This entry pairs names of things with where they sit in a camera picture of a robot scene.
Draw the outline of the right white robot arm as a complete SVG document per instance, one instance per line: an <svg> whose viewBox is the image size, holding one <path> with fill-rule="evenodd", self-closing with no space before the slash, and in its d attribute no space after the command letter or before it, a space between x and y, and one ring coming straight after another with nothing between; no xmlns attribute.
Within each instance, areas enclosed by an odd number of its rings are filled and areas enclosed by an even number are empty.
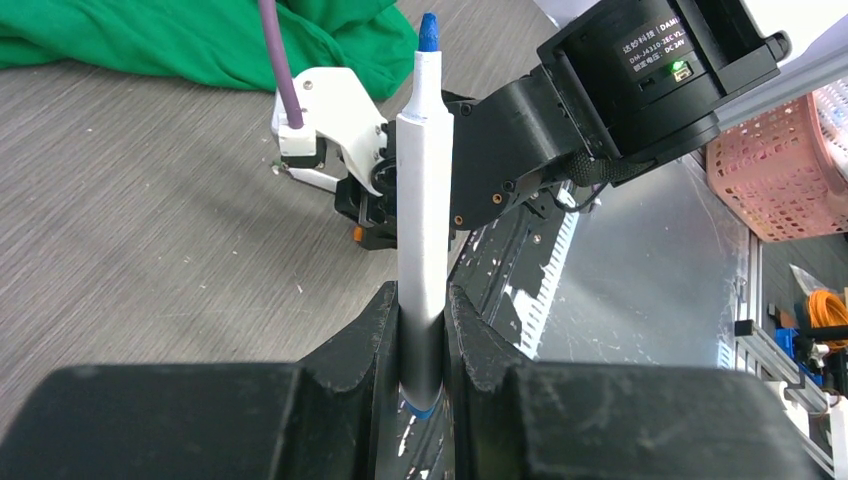
<svg viewBox="0 0 848 480"><path fill-rule="evenodd" d="M742 1L600 1L482 99L443 91L454 118L449 225L486 226L564 181L618 186L719 135L716 112L779 73L784 31Z"/></svg>

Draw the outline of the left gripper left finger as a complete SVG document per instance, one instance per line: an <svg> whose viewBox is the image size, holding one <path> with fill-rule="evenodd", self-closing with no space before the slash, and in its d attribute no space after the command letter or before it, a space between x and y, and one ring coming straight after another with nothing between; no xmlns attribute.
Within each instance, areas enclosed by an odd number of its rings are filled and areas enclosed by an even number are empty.
<svg viewBox="0 0 848 480"><path fill-rule="evenodd" d="M397 286L294 363L79 365L49 374L1 444L5 479L385 479Z"/></svg>

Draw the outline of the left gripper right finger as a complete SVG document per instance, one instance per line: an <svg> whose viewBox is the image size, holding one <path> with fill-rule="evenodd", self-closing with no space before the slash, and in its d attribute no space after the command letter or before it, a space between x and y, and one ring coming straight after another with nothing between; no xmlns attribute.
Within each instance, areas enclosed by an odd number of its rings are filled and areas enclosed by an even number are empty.
<svg viewBox="0 0 848 480"><path fill-rule="evenodd" d="M455 479L815 479L774 393L725 369L536 362L451 286Z"/></svg>

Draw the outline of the white marker green tip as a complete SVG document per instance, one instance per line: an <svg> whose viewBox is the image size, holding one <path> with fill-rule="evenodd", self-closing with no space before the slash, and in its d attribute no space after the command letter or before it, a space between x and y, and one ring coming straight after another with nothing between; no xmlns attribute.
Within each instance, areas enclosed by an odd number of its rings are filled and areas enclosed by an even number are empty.
<svg viewBox="0 0 848 480"><path fill-rule="evenodd" d="M329 192L331 194L336 193L339 179L327 173L324 173L323 171L317 169L289 168L276 164L274 164L271 169L275 175L281 175L282 173L286 173L289 177L298 182L307 184L311 187Z"/></svg>

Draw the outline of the white marker blue tip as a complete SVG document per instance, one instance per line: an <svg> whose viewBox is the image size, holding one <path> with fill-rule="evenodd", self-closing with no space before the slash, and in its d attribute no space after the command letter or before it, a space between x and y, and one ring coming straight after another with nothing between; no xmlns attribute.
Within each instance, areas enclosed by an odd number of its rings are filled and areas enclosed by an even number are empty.
<svg viewBox="0 0 848 480"><path fill-rule="evenodd" d="M399 381L426 419L442 388L454 118L442 98L440 27L423 15L412 92L396 117Z"/></svg>

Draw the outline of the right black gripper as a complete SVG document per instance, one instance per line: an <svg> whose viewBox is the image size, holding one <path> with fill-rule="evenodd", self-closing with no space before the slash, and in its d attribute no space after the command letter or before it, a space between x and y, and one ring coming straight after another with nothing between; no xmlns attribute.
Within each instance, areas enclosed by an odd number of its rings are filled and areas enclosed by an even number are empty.
<svg viewBox="0 0 848 480"><path fill-rule="evenodd" d="M370 179L376 181L380 196L368 191L351 173L341 179L334 194L335 211L364 229L362 241L357 242L361 248L396 249L396 160L379 161L371 170Z"/></svg>

